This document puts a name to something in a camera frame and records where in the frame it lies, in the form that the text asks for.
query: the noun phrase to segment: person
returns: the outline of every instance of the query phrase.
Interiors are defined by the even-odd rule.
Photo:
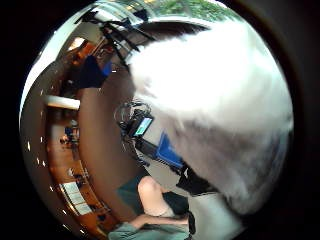
[[[151,176],[143,177],[138,184],[138,193],[144,213],[130,222],[122,223],[108,234],[108,238],[110,240],[187,239],[188,214],[176,215],[163,198],[163,193],[166,192],[168,190]]]

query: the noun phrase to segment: bare leg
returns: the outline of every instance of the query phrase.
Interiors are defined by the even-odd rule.
[[[168,190],[161,187],[151,176],[145,176],[138,184],[138,192],[144,212],[151,216],[160,216],[168,210],[170,206],[163,199],[162,193]]]

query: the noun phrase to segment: blue object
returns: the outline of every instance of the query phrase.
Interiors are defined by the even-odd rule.
[[[169,138],[165,133],[161,134],[156,156],[167,163],[169,166],[174,166],[177,168],[182,168],[183,166],[181,157],[174,152]]]
[[[109,62],[106,63],[106,65],[104,65],[104,67],[102,69],[102,73],[105,76],[109,76],[111,71],[112,71],[112,63],[111,63],[111,61],[109,61]]]

